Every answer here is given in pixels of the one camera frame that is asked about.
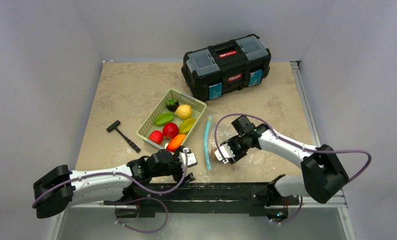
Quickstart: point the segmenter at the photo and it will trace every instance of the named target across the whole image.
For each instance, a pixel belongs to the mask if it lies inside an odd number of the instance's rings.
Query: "table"
[[[181,67],[179,62],[104,63],[75,169],[113,168],[157,152],[157,148],[137,136],[137,130],[169,89],[191,95]],[[230,113],[256,115],[280,133],[313,144],[290,63],[272,62],[269,75],[261,84],[208,101],[204,116],[184,145],[198,160],[198,165],[188,169],[194,174],[196,183],[269,182],[280,174],[301,174],[287,160],[258,149],[249,150],[248,155],[234,165],[212,161],[212,170],[208,171],[203,147],[208,116],[213,116],[214,127],[217,120]],[[220,143],[235,134],[231,126],[234,119],[221,123],[218,130]],[[140,153],[132,150],[116,131],[106,131],[116,120],[121,122],[120,131],[141,148]],[[213,134],[209,136],[209,144],[215,147]],[[157,177],[152,182],[173,182],[173,179]]]

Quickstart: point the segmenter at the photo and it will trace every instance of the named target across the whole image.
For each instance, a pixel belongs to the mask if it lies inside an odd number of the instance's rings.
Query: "hammer head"
[[[112,123],[112,125],[110,125],[106,130],[107,132],[111,132],[113,131],[115,128],[117,128],[119,125],[121,124],[121,122],[119,120],[116,120],[114,123]]]

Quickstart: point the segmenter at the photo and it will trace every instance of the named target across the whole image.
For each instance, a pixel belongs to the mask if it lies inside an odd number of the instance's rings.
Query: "basket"
[[[151,140],[149,140],[149,135],[153,131],[162,131],[164,126],[156,126],[154,124],[156,118],[163,113],[169,113],[170,111],[166,108],[166,102],[170,99],[174,98],[178,100],[179,104],[188,104],[192,108],[192,116],[191,118],[195,118],[195,123],[192,126],[191,130],[187,133],[186,138],[182,142],[184,144],[189,138],[191,133],[194,131],[196,128],[197,123],[201,120],[203,113],[205,112],[206,109],[206,103],[195,99],[192,96],[189,96],[183,92],[180,92],[175,89],[170,89],[165,96],[162,98],[162,100],[159,102],[159,104],[156,106],[156,108],[151,112],[151,114],[147,117],[145,122],[141,125],[141,127],[138,129],[136,134],[138,137],[146,141],[147,143],[151,144],[152,146],[158,148],[158,149],[164,149],[165,144],[169,143],[170,140],[164,139],[163,142],[159,145]],[[178,125],[178,127],[181,125],[181,123],[184,121],[184,119],[180,119],[179,117],[174,117],[172,123],[175,123]]]

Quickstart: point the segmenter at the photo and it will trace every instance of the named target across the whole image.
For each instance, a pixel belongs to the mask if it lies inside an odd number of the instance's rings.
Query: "toy fruit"
[[[171,151],[172,153],[175,153],[175,151],[181,146],[183,143],[184,139],[187,137],[185,134],[178,134],[176,137],[174,137],[169,144],[167,145],[166,149]]]
[[[172,112],[162,113],[156,118],[156,120],[154,120],[154,124],[157,126],[162,126],[171,122],[173,119],[174,114]]]
[[[196,119],[192,117],[185,119],[179,126],[179,133],[180,134],[188,133],[191,130],[191,128],[194,126],[195,122]]]
[[[163,133],[158,130],[153,131],[150,136],[148,136],[148,139],[160,145],[163,142]]]
[[[175,138],[178,135],[178,132],[178,126],[173,122],[169,122],[163,127],[163,135],[167,138]]]
[[[166,102],[166,108],[171,112],[175,112],[179,106],[180,102],[173,97],[169,98],[169,100]]]
[[[191,106],[188,104],[180,105],[175,111],[175,115],[180,119],[187,119],[191,117],[192,114],[193,114],[193,110]]]

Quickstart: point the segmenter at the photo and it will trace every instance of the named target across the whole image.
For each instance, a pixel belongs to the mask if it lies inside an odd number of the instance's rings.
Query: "toolbox lid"
[[[208,49],[192,52],[187,56],[189,59],[186,61],[186,65],[191,72],[195,70],[198,76],[210,74],[219,70],[219,66],[215,63]]]
[[[268,55],[265,44],[255,36],[241,38],[235,42],[241,47],[249,61]]]

